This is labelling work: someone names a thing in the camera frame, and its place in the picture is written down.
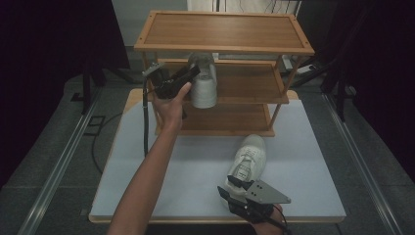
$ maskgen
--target top shelf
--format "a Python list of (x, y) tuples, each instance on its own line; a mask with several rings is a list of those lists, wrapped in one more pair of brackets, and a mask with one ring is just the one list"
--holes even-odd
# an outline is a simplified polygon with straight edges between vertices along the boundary
[(314, 55), (293, 15), (152, 11), (137, 51)]

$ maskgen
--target wooden shelf board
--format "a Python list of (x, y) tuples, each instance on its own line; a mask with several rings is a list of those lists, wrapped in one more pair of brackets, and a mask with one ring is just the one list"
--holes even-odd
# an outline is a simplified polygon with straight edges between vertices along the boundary
[(275, 135), (272, 127), (269, 128), (267, 105), (220, 104), (197, 109), (188, 103), (184, 110), (187, 117), (183, 120), (181, 135)]
[[(174, 74), (187, 61), (159, 60)], [(215, 62), (218, 104), (288, 104), (280, 73), (271, 61), (218, 60)]]
[(134, 49), (314, 54), (293, 15), (181, 11), (152, 11)]

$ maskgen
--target gray floor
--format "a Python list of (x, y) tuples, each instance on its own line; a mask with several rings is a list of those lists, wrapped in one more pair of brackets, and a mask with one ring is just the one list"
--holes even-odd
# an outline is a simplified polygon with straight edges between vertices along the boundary
[[(141, 68), (136, 55), (129, 52), (132, 70), (137, 76)], [(117, 125), (129, 91), (139, 87), (106, 71), (107, 85), (94, 111), (94, 116), (114, 117), (95, 140), (94, 154), (100, 169), (105, 166)], [(323, 156), (341, 196), (347, 217), (339, 224), (293, 223), (295, 234), (390, 234), (377, 207), (356, 169), (329, 106), (319, 90), (323, 77), (296, 88), (303, 102)], [(74, 77), (49, 124), (20, 167), (0, 193), (0, 234), (16, 234), (22, 226), (45, 180), (81, 118), (82, 104), (71, 102), (74, 92), (81, 92), (81, 78)], [(415, 187), (388, 147), (359, 114), (350, 100), (346, 101), (346, 125), (372, 174), (385, 194), (403, 234), (415, 231)], [(94, 132), (88, 127), (85, 132)], [(41, 220), (36, 234), (104, 234), (106, 224), (88, 221), (101, 174), (91, 156), (94, 137), (82, 136), (68, 169)], [(148, 234), (253, 234), (249, 225), (151, 225)]]

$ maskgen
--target dark background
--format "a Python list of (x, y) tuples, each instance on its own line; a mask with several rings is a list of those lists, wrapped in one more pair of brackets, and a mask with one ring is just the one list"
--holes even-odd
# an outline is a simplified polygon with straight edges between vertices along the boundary
[(414, 1), (375, 1), (350, 52), (353, 102), (415, 182)]
[(4, 185), (56, 110), (68, 79), (86, 65), (98, 71), (129, 64), (111, 0), (2, 0), (0, 31)]
[[(319, 16), (320, 22), (329, 18), (331, 23), (313, 23), (314, 18), (308, 17), (304, 25), (317, 53), (331, 45), (321, 56), (322, 63), (336, 55), (362, 4), (374, 4), (347, 52), (347, 82), (357, 91), (353, 98), (357, 109), (415, 181), (415, 4), (409, 0), (323, 2), (328, 2), (326, 9), (320, 5), (314, 17)], [(106, 65), (129, 68), (129, 64), (111, 0), (3, 0), (0, 4), (3, 185), (54, 113), (68, 79), (81, 74), (86, 62), (95, 70)]]

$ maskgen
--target white tabletop surface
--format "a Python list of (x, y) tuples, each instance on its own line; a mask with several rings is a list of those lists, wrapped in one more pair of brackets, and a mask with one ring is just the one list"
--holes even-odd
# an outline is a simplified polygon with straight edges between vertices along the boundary
[[(271, 114), (274, 109), (275, 105), (269, 105)], [(149, 115), (151, 147), (157, 137), (151, 105)], [(123, 115), (89, 214), (91, 221), (111, 220), (143, 161), (143, 123), (141, 102)], [(267, 160), (261, 179), (292, 199), (282, 205), (286, 218), (296, 222), (342, 221), (345, 210), (300, 100), (282, 106), (274, 130), (275, 137), (263, 137)], [(216, 186), (223, 185), (243, 139), (179, 136), (152, 222), (241, 222), (221, 204)]]

